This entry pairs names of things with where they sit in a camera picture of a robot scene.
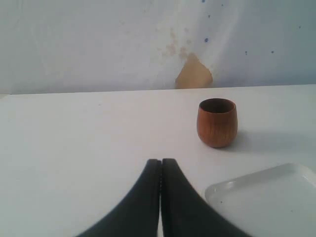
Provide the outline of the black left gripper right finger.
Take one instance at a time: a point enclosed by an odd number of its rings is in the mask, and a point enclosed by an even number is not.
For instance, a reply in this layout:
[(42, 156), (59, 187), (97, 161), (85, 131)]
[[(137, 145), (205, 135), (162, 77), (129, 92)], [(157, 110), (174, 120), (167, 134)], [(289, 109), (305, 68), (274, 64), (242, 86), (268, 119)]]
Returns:
[(162, 160), (161, 217), (165, 237), (247, 237), (195, 191), (177, 161)]

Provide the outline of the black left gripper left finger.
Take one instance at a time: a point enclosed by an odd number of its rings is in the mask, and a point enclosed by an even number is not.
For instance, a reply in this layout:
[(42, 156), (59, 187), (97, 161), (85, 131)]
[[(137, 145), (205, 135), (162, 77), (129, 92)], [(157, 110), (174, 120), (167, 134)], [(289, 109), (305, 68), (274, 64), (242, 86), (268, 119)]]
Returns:
[(120, 203), (80, 237), (156, 237), (162, 164), (150, 159)]

